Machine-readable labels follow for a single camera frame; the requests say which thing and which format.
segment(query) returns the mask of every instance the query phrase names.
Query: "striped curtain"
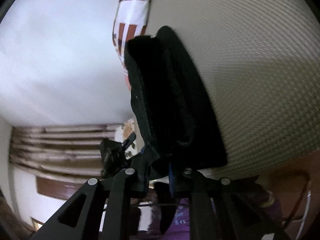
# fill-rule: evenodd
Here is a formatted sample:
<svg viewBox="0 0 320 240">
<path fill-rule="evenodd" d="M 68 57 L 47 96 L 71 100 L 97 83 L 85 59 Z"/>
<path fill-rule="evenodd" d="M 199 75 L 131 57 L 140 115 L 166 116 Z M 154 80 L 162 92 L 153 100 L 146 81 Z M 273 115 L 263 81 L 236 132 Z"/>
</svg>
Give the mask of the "striped curtain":
<svg viewBox="0 0 320 240">
<path fill-rule="evenodd" d="M 99 178 L 101 140 L 113 140 L 119 125 L 13 128 L 10 162 L 47 179 L 84 183 Z"/>
</svg>

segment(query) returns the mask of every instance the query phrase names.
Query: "black pouch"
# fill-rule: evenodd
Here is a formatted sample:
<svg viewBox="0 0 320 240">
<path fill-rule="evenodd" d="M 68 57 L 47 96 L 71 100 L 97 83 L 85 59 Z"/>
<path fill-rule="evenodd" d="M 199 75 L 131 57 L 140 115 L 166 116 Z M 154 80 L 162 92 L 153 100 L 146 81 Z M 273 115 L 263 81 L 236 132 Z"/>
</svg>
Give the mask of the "black pouch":
<svg viewBox="0 0 320 240">
<path fill-rule="evenodd" d="M 158 176 L 168 175 L 169 162 L 197 170 L 227 164 L 211 102 L 174 31 L 129 40 L 124 59 L 144 154 Z"/>
</svg>

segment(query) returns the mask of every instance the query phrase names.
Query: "ceiling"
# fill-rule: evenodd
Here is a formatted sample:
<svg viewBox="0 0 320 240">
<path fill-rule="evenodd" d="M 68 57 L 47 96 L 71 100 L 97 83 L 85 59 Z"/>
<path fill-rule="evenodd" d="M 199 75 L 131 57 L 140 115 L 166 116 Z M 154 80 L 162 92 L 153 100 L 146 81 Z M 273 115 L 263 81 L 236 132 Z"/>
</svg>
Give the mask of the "ceiling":
<svg viewBox="0 0 320 240">
<path fill-rule="evenodd" d="M 16 0 L 0 24 L 0 115 L 15 126 L 123 122 L 118 0 Z"/>
</svg>

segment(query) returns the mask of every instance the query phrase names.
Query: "checkered cloth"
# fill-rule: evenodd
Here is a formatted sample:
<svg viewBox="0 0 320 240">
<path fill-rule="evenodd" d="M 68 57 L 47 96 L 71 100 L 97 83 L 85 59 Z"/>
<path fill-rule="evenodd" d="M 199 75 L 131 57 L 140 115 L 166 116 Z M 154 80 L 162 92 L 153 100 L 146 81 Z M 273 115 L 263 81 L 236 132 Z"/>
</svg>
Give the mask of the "checkered cloth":
<svg viewBox="0 0 320 240">
<path fill-rule="evenodd" d="M 150 0 L 119 0 L 118 10 L 112 31 L 112 41 L 124 66 L 125 43 L 145 34 L 149 15 Z"/>
</svg>

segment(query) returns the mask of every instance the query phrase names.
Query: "textured mattress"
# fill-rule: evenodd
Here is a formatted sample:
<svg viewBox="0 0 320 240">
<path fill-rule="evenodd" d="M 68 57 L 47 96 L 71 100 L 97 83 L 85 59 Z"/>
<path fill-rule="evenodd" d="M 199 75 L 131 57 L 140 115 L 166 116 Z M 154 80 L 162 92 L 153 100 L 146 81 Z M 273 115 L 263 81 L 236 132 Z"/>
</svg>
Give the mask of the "textured mattress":
<svg viewBox="0 0 320 240">
<path fill-rule="evenodd" d="M 152 0 L 211 98 L 228 154 L 211 177 L 257 175 L 320 148 L 320 25 L 304 0 Z"/>
</svg>

